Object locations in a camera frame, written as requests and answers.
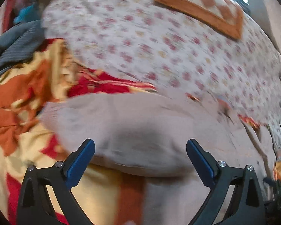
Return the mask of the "beige curtain right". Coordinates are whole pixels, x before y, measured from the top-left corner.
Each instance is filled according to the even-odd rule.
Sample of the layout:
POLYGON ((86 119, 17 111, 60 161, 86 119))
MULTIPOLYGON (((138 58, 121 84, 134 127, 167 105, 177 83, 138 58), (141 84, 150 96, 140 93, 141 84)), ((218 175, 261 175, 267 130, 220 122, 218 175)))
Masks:
POLYGON ((278 0, 248 0, 250 16, 281 54, 281 5, 278 0))

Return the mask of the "beige zip jacket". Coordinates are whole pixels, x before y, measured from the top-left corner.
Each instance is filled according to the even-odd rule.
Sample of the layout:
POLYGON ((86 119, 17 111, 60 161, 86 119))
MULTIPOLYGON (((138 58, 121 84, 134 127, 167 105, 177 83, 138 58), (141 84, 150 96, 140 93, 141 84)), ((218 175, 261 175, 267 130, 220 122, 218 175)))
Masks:
POLYGON ((40 119, 65 151, 92 139, 92 163, 146 177, 142 224, 187 224, 202 205, 208 189, 187 156, 190 139, 231 167, 253 165, 259 180, 273 175, 268 129, 254 131, 210 93, 200 102, 143 92, 85 94, 46 103, 40 119))

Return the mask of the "orange checkered plush mat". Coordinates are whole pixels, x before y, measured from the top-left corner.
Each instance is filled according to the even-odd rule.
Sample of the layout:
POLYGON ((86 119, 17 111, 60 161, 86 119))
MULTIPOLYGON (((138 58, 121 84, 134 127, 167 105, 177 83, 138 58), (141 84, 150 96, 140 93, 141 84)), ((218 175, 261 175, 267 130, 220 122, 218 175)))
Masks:
POLYGON ((154 1, 192 16, 234 40, 242 37, 244 12, 233 0, 154 1))

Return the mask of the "orange yellow red blanket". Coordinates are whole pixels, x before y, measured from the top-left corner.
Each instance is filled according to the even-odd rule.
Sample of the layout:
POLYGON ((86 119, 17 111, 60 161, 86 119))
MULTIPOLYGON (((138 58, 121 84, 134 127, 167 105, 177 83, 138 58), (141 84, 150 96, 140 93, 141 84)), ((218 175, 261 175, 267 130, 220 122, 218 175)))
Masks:
POLYGON ((0 77, 0 210, 16 224, 27 168, 64 161, 90 138, 95 155, 72 193, 94 224, 187 224, 208 194, 189 139, 274 176, 274 135, 256 120, 212 91, 196 98, 82 67, 63 40, 47 40, 0 77))

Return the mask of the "teal cloth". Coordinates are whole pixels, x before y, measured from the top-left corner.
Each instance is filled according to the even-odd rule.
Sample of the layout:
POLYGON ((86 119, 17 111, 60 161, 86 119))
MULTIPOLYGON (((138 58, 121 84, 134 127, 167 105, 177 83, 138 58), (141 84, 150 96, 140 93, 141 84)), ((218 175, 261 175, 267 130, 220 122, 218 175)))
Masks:
POLYGON ((19 23, 32 22, 40 19, 38 5, 36 3, 22 8, 18 16, 13 20, 14 25, 19 23))

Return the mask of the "grey striped garment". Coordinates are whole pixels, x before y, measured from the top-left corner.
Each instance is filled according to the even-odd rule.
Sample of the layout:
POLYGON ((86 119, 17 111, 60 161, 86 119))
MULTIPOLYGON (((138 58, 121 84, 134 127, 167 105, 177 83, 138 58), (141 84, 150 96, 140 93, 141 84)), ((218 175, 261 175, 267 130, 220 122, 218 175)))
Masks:
POLYGON ((44 42, 41 21, 13 26, 0 36, 0 77, 19 62, 32 58, 44 42))

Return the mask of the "floral white quilt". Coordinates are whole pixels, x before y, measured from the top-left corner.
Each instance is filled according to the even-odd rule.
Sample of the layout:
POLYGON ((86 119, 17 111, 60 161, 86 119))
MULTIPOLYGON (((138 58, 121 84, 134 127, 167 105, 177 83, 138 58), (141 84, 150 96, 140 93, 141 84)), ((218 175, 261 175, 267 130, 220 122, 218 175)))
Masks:
POLYGON ((226 97, 268 125, 281 152, 281 55, 248 15, 239 41, 153 0, 53 0, 42 21, 46 36, 64 38, 87 67, 226 97))

